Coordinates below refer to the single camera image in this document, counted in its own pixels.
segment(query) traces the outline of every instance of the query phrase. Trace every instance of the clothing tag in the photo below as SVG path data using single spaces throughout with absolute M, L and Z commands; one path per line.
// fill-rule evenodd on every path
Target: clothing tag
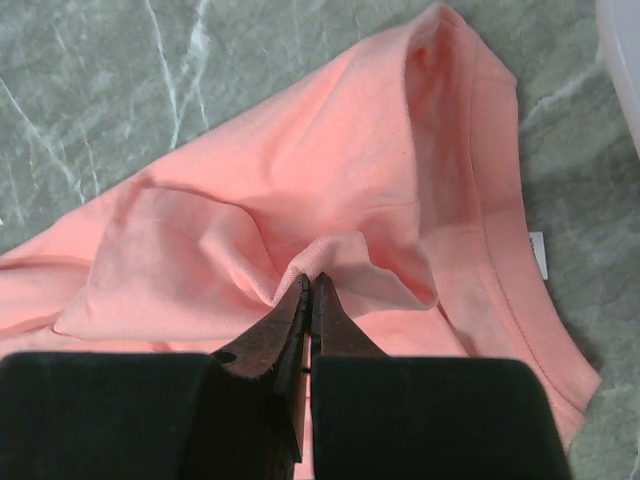
M 549 272 L 547 271 L 547 255 L 544 252 L 544 235 L 542 232 L 529 232 L 529 240 L 531 241 L 531 248 L 533 254 L 540 267 L 540 273 L 544 280 L 549 280 Z

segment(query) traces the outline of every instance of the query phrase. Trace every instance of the marble countertop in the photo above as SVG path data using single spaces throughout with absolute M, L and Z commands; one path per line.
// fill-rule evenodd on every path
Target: marble countertop
M 0 0 L 0 252 L 429 3 Z M 640 162 L 594 3 L 450 2 L 518 78 L 528 223 L 603 378 L 575 477 L 637 480 Z

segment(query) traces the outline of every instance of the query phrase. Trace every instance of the wrinkled fabric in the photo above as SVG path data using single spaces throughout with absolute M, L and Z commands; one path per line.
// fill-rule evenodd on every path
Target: wrinkled fabric
M 324 271 L 391 355 L 526 362 L 568 447 L 599 378 L 531 252 L 517 133 L 514 77 L 434 4 L 2 256 L 0 355 L 211 352 Z

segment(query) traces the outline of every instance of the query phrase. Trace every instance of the stitching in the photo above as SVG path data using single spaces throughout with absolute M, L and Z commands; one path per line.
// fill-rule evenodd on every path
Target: stitching
M 529 353 L 533 357 L 533 360 L 536 362 L 536 365 L 538 366 L 538 368 L 540 368 L 540 372 L 544 375 L 544 377 L 547 379 L 549 384 L 560 395 L 560 397 L 562 397 L 562 399 L 564 399 L 571 407 L 573 407 L 578 413 L 580 413 L 581 410 L 574 404 L 574 402 L 572 400 L 570 400 L 568 398 L 568 396 L 562 390 L 560 390 L 560 388 L 557 386 L 557 384 L 551 379 L 550 375 L 547 373 L 547 370 L 542 366 L 541 362 L 538 360 L 538 356 L 536 355 L 534 349 L 532 348 L 532 344 L 531 344 L 529 338 L 525 334 L 524 330 L 522 329 L 522 326 L 520 325 L 520 322 L 518 321 L 518 318 L 515 316 L 515 314 L 513 312 L 513 307 L 511 306 L 511 303 L 509 302 L 509 298 L 507 297 L 506 292 L 504 291 L 504 287 L 502 285 L 502 281 L 501 281 L 500 276 L 498 275 L 498 273 L 497 273 L 497 271 L 495 269 L 495 264 L 494 264 L 494 261 L 493 261 L 493 257 L 491 255 L 491 251 L 489 250 L 489 247 L 488 247 L 488 244 L 487 244 L 487 229 L 486 229 L 486 224 L 484 222 L 484 217 L 482 215 L 482 202 L 480 201 L 480 195 L 479 195 L 478 188 L 477 188 L 477 177 L 476 177 L 476 173 L 475 173 L 475 169 L 474 169 L 474 165 L 473 165 L 474 138 L 475 138 L 474 125 L 475 124 L 474 124 L 472 119 L 474 117 L 474 105 L 475 105 L 475 98 L 476 98 L 475 92 L 476 92 L 476 86 L 477 86 L 477 79 L 479 78 L 479 76 L 476 75 L 477 68 L 478 68 L 478 49 L 479 49 L 479 46 L 480 46 L 480 37 L 476 37 L 474 75 L 473 75 L 473 82 L 472 82 L 472 86 L 471 86 L 471 99 L 470 99 L 470 105 L 469 105 L 469 133 L 470 133 L 470 135 L 469 135 L 469 165 L 471 167 L 471 173 L 472 173 L 473 178 L 474 178 L 475 199 L 476 199 L 476 201 L 478 203 L 478 209 L 479 209 L 479 213 L 480 213 L 479 220 L 480 220 L 480 224 L 482 225 L 482 240 L 483 240 L 482 247 L 484 249 L 485 254 L 487 255 L 487 258 L 489 259 L 493 276 L 496 279 L 496 282 L 498 284 L 498 288 L 500 290 L 500 293 L 502 294 L 502 300 L 503 300 L 503 302 L 504 302 L 504 304 L 507 307 L 507 310 L 509 312 L 509 316 L 511 317 L 512 321 L 514 322 L 514 324 L 516 325 L 518 331 L 520 332 L 520 335 L 522 336 L 522 339 L 524 340 L 524 343 L 527 346 L 527 348 L 529 350 Z M 487 295 L 487 298 L 489 299 L 489 302 L 491 303 L 491 306 L 495 310 L 498 319 L 500 319 L 500 321 L 502 322 L 503 326 L 505 327 L 505 329 L 508 332 L 508 329 L 506 328 L 506 324 L 504 322 L 504 319 L 500 315 L 499 310 L 496 308 L 496 303 L 494 302 L 494 299 L 493 299 L 492 295 L 489 293 L 489 290 L 487 289 L 486 282 L 485 282 L 484 278 L 481 275 L 479 275 L 478 273 L 476 273 L 476 278 L 480 281 L 480 284 L 482 285 L 482 288 L 483 288 L 485 294 Z M 549 401 L 550 401 L 551 405 L 555 405 L 555 403 L 554 403 L 552 398 L 549 398 Z

